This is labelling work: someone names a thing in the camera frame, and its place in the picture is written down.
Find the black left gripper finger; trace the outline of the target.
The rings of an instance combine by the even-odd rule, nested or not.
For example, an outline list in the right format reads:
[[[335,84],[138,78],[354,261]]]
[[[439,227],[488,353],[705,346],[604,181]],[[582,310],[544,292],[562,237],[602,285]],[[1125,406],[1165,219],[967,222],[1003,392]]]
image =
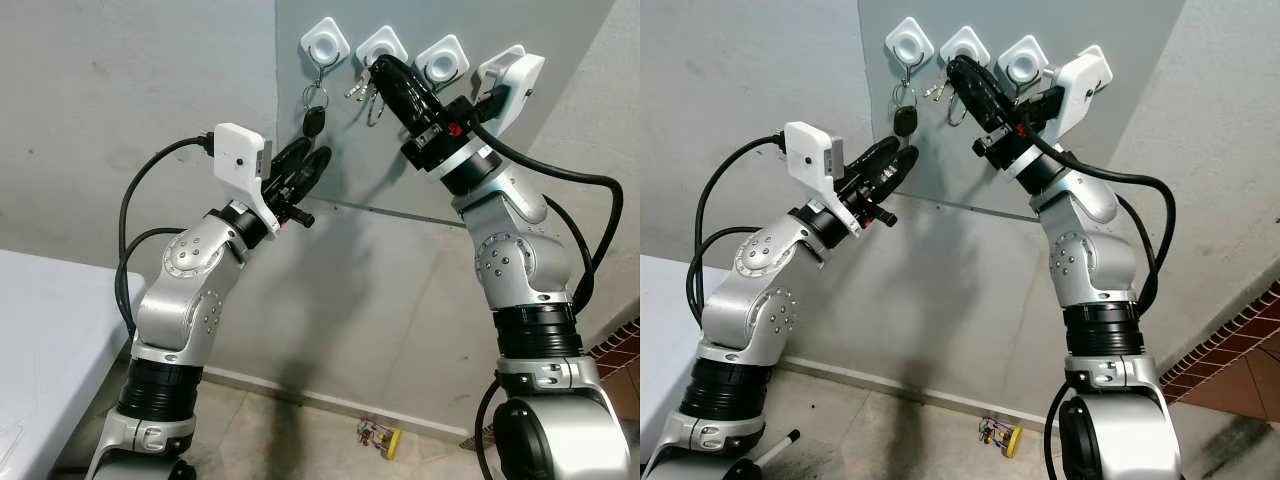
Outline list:
[[[850,182],[870,178],[876,172],[883,169],[883,163],[890,160],[899,151],[901,142],[897,137],[884,137],[869,146],[861,155],[845,166],[845,179]]]
[[[865,197],[887,198],[905,182],[918,157],[918,147],[908,146],[870,160],[867,166]]]
[[[271,178],[283,178],[294,172],[312,146],[314,141],[310,137],[292,140],[271,159]]]
[[[320,182],[323,173],[332,161],[332,148],[321,146],[297,161],[289,175],[289,197],[305,198]]]

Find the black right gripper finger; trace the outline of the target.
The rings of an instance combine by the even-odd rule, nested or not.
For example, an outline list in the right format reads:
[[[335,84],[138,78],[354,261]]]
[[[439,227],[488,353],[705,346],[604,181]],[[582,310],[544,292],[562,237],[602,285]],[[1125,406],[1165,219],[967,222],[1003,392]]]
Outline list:
[[[998,88],[988,70],[948,70],[948,83],[984,132],[998,128]]]
[[[384,54],[367,68],[370,83],[396,116],[436,116],[443,104],[401,59]]]
[[[425,132],[428,91],[411,70],[372,70],[371,82],[407,132],[411,134]]]
[[[974,116],[1011,116],[1012,101],[995,76],[974,58],[956,55],[946,61],[945,74],[966,110]]]

